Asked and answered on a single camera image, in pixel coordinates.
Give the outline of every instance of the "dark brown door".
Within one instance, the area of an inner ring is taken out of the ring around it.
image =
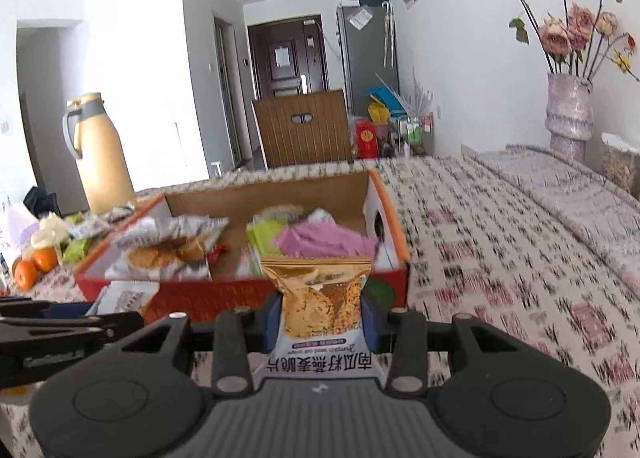
[[[327,89],[320,16],[249,27],[258,98]]]

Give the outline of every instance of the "gray refrigerator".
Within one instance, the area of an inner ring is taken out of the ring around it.
[[[369,117],[367,108],[371,99],[365,95],[367,91],[382,83],[376,73],[382,77],[386,85],[399,92],[398,59],[391,67],[391,40],[389,38],[386,54],[386,68],[383,67],[385,53],[385,14],[380,6],[372,6],[373,19],[358,30],[349,22],[349,18],[359,11],[357,6],[338,7],[338,32],[342,49],[342,66],[344,69],[345,96],[347,111],[350,115]]]

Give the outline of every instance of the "yellow thermos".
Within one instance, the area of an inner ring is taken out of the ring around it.
[[[87,93],[66,103],[62,131],[76,159],[89,209],[107,212],[134,197],[118,131],[104,109],[100,93]],[[73,139],[69,121],[76,118]]]

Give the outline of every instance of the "vase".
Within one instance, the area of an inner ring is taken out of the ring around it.
[[[550,147],[584,162],[587,140],[593,136],[591,83],[566,73],[549,73],[548,78],[545,127],[551,132]]]

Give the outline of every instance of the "slatted chair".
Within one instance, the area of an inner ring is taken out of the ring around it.
[[[254,101],[267,167],[353,163],[342,90]]]

